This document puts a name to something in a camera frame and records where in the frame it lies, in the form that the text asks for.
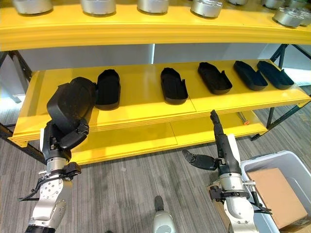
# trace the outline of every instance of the robotic arm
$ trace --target robotic arm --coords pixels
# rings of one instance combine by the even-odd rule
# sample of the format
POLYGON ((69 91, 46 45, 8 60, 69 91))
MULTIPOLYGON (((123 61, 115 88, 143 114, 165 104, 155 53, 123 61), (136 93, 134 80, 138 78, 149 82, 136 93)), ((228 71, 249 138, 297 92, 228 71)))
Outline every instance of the robotic arm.
POLYGON ((255 191, 255 182, 243 182, 241 178, 240 155, 237 143, 233 135, 224 134, 215 110, 210 116, 214 124, 214 134, 217 145, 218 158, 211 156, 192 154, 183 150, 186 160, 193 166, 205 170, 218 169, 220 185, 210 188, 210 196, 213 200, 221 201, 224 204, 225 213, 230 220, 230 232, 234 233, 258 233, 254 224, 254 213, 271 214, 270 209, 264 208, 258 200, 255 191), (245 186, 250 186, 255 203, 249 202, 249 193, 245 186))
POLYGON ((31 194, 20 201, 37 200, 26 233, 54 233, 66 210, 72 179, 81 173, 75 162, 70 162, 70 150, 86 139, 88 122, 95 104, 95 86, 78 77, 60 85, 47 104, 52 118, 41 130, 40 148, 47 170, 39 172, 31 194), (32 198, 40 192, 40 198, 32 198))

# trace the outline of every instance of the black metal frame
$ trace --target black metal frame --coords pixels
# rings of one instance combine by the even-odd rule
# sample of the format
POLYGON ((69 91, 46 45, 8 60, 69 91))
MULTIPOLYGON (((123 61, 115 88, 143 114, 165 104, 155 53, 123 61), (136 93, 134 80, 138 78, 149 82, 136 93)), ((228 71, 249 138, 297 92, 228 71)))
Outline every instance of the black metal frame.
MULTIPOLYGON (((278 67, 280 69, 283 68, 283 62, 284 62, 284 56, 285 56, 285 49, 289 46, 289 44, 281 44, 280 47, 278 47, 278 49, 275 51, 275 53, 272 55, 272 57, 270 58, 270 60, 272 62, 275 62, 277 60, 278 57, 280 57, 279 61, 278 61, 278 67)), ((307 51, 305 51, 302 47, 300 47, 299 45, 293 45, 296 49, 298 49, 301 53, 303 53, 307 58, 309 58, 311 60, 311 54, 309 54, 307 51)), ((274 112, 274 107, 270 108, 270 112, 269 112, 269 116, 268 116, 268 120, 267 120, 267 132, 269 132, 271 129, 273 129, 275 126, 277 126, 279 123, 283 122, 284 120, 286 120, 287 118, 289 118, 291 115, 293 115, 295 112, 299 111, 301 108, 303 108, 304 106, 306 106, 307 104, 303 105, 302 107, 296 105, 295 107, 293 107, 291 110, 289 110, 288 112, 286 112, 284 115, 282 115, 281 117, 279 117, 277 120, 275 120, 274 122, 271 123, 272 121, 272 117, 273 117, 273 112, 274 112)), ((256 134, 255 136, 251 137, 251 141, 254 141, 258 138, 260 138, 262 135, 264 134, 256 134)))
MULTIPOLYGON (((0 52, 0 67, 2 66, 3 61, 7 55, 9 55, 11 58, 13 58, 14 56, 18 58, 19 65, 23 72, 23 77, 27 81, 30 81, 32 71, 17 50, 8 51, 8 52, 0 52)), ((20 102, 19 98, 16 98, 13 96, 10 96, 10 98, 12 98, 16 103, 20 102)), ((19 145, 15 144, 10 139, 8 139, 9 137, 13 136, 13 132, 9 129, 9 127, 14 127, 14 126, 15 124, 2 125, 0 123, 0 138, 2 138, 7 143, 10 143, 15 148, 18 148, 19 150, 25 152, 26 154, 33 157, 34 159, 40 161, 41 163, 46 164, 43 154, 37 148, 31 146, 30 144, 27 144, 27 147, 20 147, 19 145)))

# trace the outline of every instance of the cardboard box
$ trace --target cardboard box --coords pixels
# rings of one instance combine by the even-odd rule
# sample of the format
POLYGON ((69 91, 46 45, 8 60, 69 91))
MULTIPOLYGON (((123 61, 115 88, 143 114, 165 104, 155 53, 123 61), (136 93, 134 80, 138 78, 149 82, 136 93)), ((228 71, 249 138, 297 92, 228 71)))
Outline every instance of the cardboard box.
POLYGON ((265 205, 272 209, 272 218, 278 229, 308 215, 293 189, 278 168, 249 172, 265 205))
POLYGON ((281 233, 311 233, 311 217, 304 217, 280 229, 281 233))
MULTIPOLYGON (((207 187, 207 193, 208 193, 208 196, 210 198, 210 195, 209 195, 209 190, 210 190, 210 187, 211 186, 214 186, 214 185, 219 185, 219 183, 217 184, 212 184, 210 186, 207 187)), ((215 209, 217 210, 220 218, 222 219, 223 223, 224 223, 224 226, 227 230, 229 230, 229 225, 230 225, 230 220, 229 218, 227 217, 227 215, 225 214, 225 209, 224 209, 224 205, 220 202, 220 201, 215 201, 215 200, 212 200, 212 203, 215 207, 215 209)))

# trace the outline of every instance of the white wall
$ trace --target white wall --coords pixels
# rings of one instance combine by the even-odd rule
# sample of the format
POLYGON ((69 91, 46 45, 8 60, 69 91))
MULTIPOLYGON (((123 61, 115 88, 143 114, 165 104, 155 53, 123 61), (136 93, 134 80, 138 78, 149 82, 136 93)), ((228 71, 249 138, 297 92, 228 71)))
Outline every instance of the white wall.
MULTIPOLYGON (((269 59, 278 46, 279 44, 260 43, 112 45, 20 50, 19 52, 32 70, 45 70, 68 67, 150 64, 152 61, 154 63, 168 63, 269 59)), ((303 46, 303 48, 311 53, 311 46, 303 46)), ((311 61, 293 46, 288 46, 283 66, 311 70, 311 61)), ((8 72, 12 68, 2 67, 1 69, 7 71, 5 74, 0 73, 0 80, 10 87, 12 94, 22 94, 23 90, 16 73, 8 72)))
POLYGON ((110 45, 20 50, 30 69, 99 67, 150 63, 152 45, 110 45))

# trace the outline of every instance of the yellow shelving unit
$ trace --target yellow shelving unit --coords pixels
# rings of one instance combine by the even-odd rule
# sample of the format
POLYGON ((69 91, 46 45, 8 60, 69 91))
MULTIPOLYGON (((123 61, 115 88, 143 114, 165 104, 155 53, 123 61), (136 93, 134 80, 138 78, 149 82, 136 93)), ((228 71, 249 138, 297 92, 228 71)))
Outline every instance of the yellow shelving unit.
MULTIPOLYGON (((243 125, 236 113, 220 116, 224 132, 236 137, 265 133, 267 129, 252 111, 243 112, 250 121, 243 125)), ((90 133, 72 150, 78 164, 89 164, 161 150, 215 141, 209 117, 90 133)))
MULTIPOLYGON (((210 62, 219 70, 225 70, 233 84, 232 89, 224 95, 209 92, 197 73, 198 62, 37 71, 31 79, 10 140, 24 147, 28 141, 39 139, 40 129, 51 119, 47 113, 47 102, 58 85, 78 76, 96 82, 98 75, 109 68, 115 69, 120 76, 120 106, 113 111, 94 108, 89 122, 91 133, 208 117, 213 109, 218 114, 229 114, 310 101, 310 97, 297 85, 279 90, 269 83, 262 91, 248 89, 233 69, 234 62, 210 62), (165 67, 174 68, 186 79, 189 98, 184 104, 170 105, 164 101, 160 73, 165 67)), ((258 60, 245 62, 256 69, 258 60)))
POLYGON ((168 13, 147 15, 136 0, 117 0, 117 12, 91 17, 79 0, 54 0, 48 14, 21 16, 11 0, 0 3, 0 50, 62 46, 150 43, 289 43, 311 44, 311 25, 296 29, 272 20, 274 10, 250 0, 245 6, 224 2, 218 18, 190 12, 191 1, 170 0, 168 13))

